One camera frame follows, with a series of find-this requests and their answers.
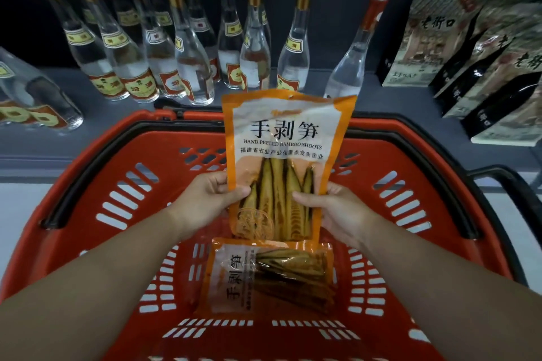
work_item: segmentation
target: forearm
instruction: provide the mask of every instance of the forearm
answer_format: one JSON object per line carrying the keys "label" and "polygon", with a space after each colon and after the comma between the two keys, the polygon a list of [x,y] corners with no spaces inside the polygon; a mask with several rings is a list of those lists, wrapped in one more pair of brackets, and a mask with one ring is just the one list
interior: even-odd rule
{"label": "forearm", "polygon": [[359,249],[448,361],[542,359],[542,298],[384,220]]}
{"label": "forearm", "polygon": [[186,236],[162,210],[6,300],[0,306],[0,355],[100,358],[167,252]]}

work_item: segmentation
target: left hand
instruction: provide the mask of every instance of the left hand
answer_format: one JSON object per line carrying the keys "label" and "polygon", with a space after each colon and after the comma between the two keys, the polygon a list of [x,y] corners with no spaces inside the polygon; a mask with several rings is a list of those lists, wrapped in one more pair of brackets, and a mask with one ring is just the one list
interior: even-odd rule
{"label": "left hand", "polygon": [[185,191],[166,210],[175,225],[191,236],[213,221],[227,206],[245,198],[250,187],[240,186],[228,191],[228,174],[225,171],[203,173],[186,187]]}

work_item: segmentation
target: right arm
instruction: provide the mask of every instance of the right arm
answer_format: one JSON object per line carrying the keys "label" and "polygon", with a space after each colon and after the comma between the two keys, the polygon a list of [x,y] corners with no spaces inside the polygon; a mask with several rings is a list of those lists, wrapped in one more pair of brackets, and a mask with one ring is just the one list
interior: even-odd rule
{"label": "right arm", "polygon": [[448,361],[542,359],[542,296],[414,235],[349,189],[296,193],[324,208],[323,226],[364,253]]}

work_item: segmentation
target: hand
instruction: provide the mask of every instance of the hand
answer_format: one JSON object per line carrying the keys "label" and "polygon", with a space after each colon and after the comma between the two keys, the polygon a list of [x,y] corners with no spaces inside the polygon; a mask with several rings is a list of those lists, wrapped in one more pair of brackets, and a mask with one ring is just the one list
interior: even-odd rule
{"label": "hand", "polygon": [[245,198],[250,187],[240,186],[228,191],[225,171],[198,175],[166,210],[183,233],[190,237],[213,221],[227,206]]}
{"label": "hand", "polygon": [[326,228],[337,240],[349,247],[358,248],[365,223],[384,220],[371,210],[348,188],[329,182],[327,195],[293,193],[294,200],[306,207],[322,207]]}

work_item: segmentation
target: plastic food package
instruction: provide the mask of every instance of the plastic food package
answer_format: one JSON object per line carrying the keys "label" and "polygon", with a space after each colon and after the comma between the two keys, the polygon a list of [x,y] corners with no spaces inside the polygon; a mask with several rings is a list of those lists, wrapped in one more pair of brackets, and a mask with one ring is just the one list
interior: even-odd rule
{"label": "plastic food package", "polygon": [[330,244],[213,239],[196,313],[276,319],[333,306]]}
{"label": "plastic food package", "polygon": [[228,187],[251,187],[229,209],[235,236],[318,240],[320,209],[298,204],[292,193],[326,193],[355,104],[355,96],[329,100],[286,90],[223,97]]}

